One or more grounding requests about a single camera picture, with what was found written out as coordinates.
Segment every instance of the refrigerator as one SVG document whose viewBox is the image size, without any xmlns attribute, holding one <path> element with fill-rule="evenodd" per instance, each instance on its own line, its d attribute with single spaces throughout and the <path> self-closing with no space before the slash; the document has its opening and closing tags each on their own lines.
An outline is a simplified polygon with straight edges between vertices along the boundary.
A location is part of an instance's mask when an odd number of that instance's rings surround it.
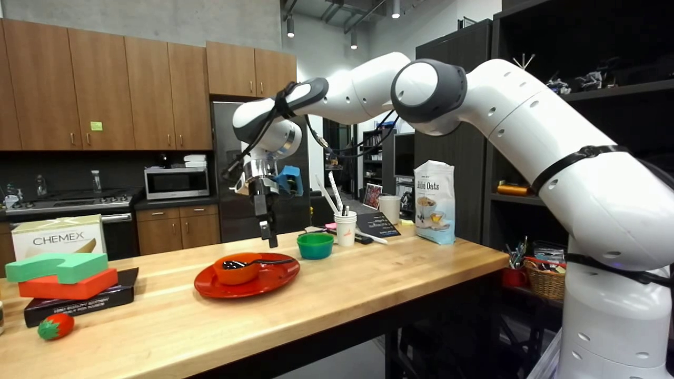
<svg viewBox="0 0 674 379">
<path fill-rule="evenodd" d="M 231 115 L 239 100 L 210 100 L 210 119 L 212 119 L 212 141 L 215 141 L 215 193 L 218 199 L 218 226 L 221 239 L 241 239 L 261 236 L 252 210 L 252 199 L 246 196 L 234 193 L 230 188 L 237 181 L 237 177 L 227 177 L 227 166 L 241 151 L 241 143 L 234 134 Z M 310 225 L 310 185 L 307 185 L 307 132 L 304 119 L 299 122 L 304 131 L 304 141 L 299 149 L 284 158 L 277 166 L 293 163 L 301 171 L 304 179 L 304 196 L 275 196 L 272 201 L 275 215 L 275 231 L 294 231 Z"/>
</svg>

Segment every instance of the bag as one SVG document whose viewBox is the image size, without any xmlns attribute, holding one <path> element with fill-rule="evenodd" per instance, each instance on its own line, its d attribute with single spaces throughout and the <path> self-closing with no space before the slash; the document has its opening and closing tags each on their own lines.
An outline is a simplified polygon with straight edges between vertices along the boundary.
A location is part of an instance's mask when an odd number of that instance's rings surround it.
<svg viewBox="0 0 674 379">
<path fill-rule="evenodd" d="M 101 215 L 21 222 L 13 229 L 14 258 L 40 253 L 108 253 Z"/>
<path fill-rule="evenodd" d="M 454 168 L 428 159 L 415 168 L 415 229 L 435 244 L 454 242 Z"/>
</svg>

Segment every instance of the ceiling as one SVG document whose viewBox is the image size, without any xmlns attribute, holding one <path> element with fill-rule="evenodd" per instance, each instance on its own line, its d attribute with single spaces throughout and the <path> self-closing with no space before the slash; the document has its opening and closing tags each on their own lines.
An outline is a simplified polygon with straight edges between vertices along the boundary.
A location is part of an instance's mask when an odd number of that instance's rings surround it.
<svg viewBox="0 0 674 379">
<path fill-rule="evenodd" d="M 304 14 L 351 31 L 361 20 L 388 16 L 394 0 L 280 0 L 281 14 Z"/>
</svg>

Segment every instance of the green bowl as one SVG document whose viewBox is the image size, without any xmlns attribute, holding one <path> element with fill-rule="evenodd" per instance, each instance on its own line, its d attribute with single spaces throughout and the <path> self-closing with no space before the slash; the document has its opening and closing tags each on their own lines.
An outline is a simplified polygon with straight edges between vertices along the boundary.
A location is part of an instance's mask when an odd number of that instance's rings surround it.
<svg viewBox="0 0 674 379">
<path fill-rule="evenodd" d="M 299 254 L 301 258 L 325 258 L 333 253 L 333 234 L 299 234 Z"/>
</svg>

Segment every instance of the butcher block table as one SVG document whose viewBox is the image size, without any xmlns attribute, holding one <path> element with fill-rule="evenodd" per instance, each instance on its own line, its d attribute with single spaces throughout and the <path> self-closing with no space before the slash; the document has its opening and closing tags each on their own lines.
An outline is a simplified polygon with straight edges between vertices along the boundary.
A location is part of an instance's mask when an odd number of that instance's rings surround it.
<svg viewBox="0 0 674 379">
<path fill-rule="evenodd" d="M 299 260 L 288 285 L 236 301 L 205 299 L 193 277 L 230 253 L 284 253 L 299 258 L 297 234 L 280 234 L 277 249 L 241 239 L 137 258 L 135 301 L 75 316 L 75 331 L 41 340 L 24 329 L 29 299 L 0 277 L 3 332 L 0 376 L 189 376 L 248 356 L 307 338 L 407 301 L 498 271 L 508 254 L 456 239 L 437 245 L 415 236 L 413 225 L 388 244 L 333 249 L 323 260 Z"/>
</svg>

